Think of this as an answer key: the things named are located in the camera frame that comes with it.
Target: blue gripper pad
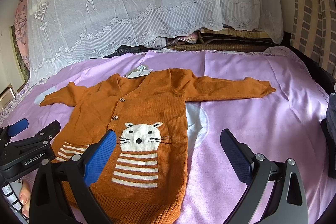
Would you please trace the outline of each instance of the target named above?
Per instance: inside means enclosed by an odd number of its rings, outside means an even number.
[[[16,122],[15,124],[11,125],[8,129],[8,136],[14,137],[26,128],[28,128],[28,120],[26,118]]]
[[[115,149],[116,144],[117,135],[114,131],[109,130],[107,136],[100,141],[98,148],[85,165],[85,175],[83,179],[87,187],[89,187],[91,183],[97,182],[101,172]]]
[[[220,145],[229,159],[238,179],[249,186],[252,182],[252,159],[248,158],[239,147],[239,142],[229,129],[220,135]]]

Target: finger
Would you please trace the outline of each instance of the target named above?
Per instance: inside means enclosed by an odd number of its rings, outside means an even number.
[[[29,218],[29,207],[30,207],[30,198],[27,200],[26,204],[22,208],[22,213]]]
[[[19,200],[22,203],[22,205],[25,205],[27,201],[30,199],[30,186],[29,183],[26,180],[22,180],[22,188],[19,194]]]

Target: pink pillow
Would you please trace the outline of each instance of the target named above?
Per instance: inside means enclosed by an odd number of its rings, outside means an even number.
[[[14,17],[15,36],[22,59],[25,62],[27,69],[30,70],[26,15],[27,0],[22,0],[17,6]]]

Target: mattress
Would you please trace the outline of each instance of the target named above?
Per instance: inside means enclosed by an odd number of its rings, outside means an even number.
[[[269,160],[295,159],[305,187],[309,223],[314,223],[324,212],[336,193],[336,181],[327,176],[326,142],[320,128],[328,96],[313,81],[302,61],[285,47],[248,54],[149,51],[84,61],[35,86],[2,126],[24,117],[28,119],[28,129],[13,141],[33,136],[55,119],[63,128],[73,108],[63,104],[39,107],[43,92],[58,90],[69,81],[92,86],[114,73],[124,75],[140,64],[154,70],[191,69],[196,76],[231,80],[249,76],[268,80],[277,89],[261,99],[187,103],[188,182],[176,223],[223,223],[244,193],[246,185],[239,182],[219,142],[224,128],[229,128],[254,153],[262,153]],[[32,183],[34,173],[27,179]],[[253,223],[260,219],[271,190],[272,184],[266,189]]]

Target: white lace curtain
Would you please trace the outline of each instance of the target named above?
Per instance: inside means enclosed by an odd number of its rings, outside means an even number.
[[[202,27],[283,36],[280,0],[28,0],[27,21],[31,85],[120,45],[155,47]]]

